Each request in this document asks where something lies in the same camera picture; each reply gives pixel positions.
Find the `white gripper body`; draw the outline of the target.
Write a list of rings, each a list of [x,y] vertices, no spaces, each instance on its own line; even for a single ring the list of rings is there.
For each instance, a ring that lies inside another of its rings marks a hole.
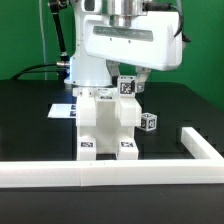
[[[126,27],[113,25],[110,15],[84,17],[84,47],[89,56],[160,71],[182,62],[182,14],[171,4],[145,2],[142,15]]]

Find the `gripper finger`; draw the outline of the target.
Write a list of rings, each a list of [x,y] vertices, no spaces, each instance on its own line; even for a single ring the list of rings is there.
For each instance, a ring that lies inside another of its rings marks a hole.
[[[147,81],[151,69],[145,68],[145,67],[137,67],[136,68],[136,78],[135,78],[135,92],[136,93],[142,93],[145,88],[145,82]]]
[[[120,76],[120,70],[119,70],[119,62],[115,61],[108,61],[107,62],[107,69],[111,76],[111,82],[114,87],[117,86],[117,79]]]

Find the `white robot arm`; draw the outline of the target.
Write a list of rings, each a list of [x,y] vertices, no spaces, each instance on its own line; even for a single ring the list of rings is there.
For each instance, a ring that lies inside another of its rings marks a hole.
[[[68,83],[108,87],[128,64],[139,73],[168,71],[182,62],[183,14],[154,0],[68,0],[74,10],[76,50]]]

